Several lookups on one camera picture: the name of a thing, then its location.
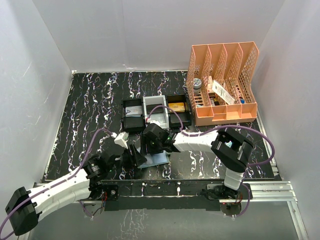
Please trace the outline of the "green card holder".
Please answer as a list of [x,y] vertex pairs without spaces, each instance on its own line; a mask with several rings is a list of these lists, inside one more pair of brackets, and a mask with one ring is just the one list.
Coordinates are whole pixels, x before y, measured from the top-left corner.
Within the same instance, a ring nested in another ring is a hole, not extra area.
[[157,154],[147,154],[145,158],[146,158],[146,162],[140,165],[138,167],[139,169],[154,167],[158,165],[164,165],[170,162],[168,153],[166,151],[163,151]]

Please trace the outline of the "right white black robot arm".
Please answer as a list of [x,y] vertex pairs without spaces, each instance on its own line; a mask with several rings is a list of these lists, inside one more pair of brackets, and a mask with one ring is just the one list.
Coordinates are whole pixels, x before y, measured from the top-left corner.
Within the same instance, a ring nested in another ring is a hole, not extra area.
[[207,132],[173,132],[155,123],[149,124],[142,136],[149,154],[188,151],[213,152],[226,167],[223,194],[233,199],[241,192],[244,177],[254,144],[237,132],[232,125],[219,126]]

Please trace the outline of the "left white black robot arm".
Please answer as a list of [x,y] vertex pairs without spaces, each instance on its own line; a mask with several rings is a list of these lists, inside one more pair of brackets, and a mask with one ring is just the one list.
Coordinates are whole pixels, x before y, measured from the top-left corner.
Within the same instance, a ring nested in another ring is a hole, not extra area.
[[12,234],[21,236],[37,226],[50,213],[75,201],[99,199],[103,187],[99,182],[116,168],[134,168],[147,162],[145,152],[129,145],[122,154],[107,152],[92,155],[72,172],[40,187],[16,189],[5,207],[7,217],[3,228],[10,223]]

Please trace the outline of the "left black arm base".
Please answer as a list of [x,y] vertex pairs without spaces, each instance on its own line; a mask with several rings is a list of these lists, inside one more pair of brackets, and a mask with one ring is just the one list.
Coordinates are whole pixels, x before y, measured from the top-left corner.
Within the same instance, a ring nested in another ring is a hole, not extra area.
[[119,186],[115,184],[99,184],[89,188],[89,199],[105,201],[117,201],[119,198]]

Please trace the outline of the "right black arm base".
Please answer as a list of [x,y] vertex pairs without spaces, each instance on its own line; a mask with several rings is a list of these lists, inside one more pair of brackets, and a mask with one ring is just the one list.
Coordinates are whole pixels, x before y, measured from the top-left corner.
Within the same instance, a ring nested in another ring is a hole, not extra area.
[[242,183],[238,190],[226,187],[224,184],[207,184],[200,192],[208,200],[231,200],[240,202],[253,198],[251,186],[248,183]]

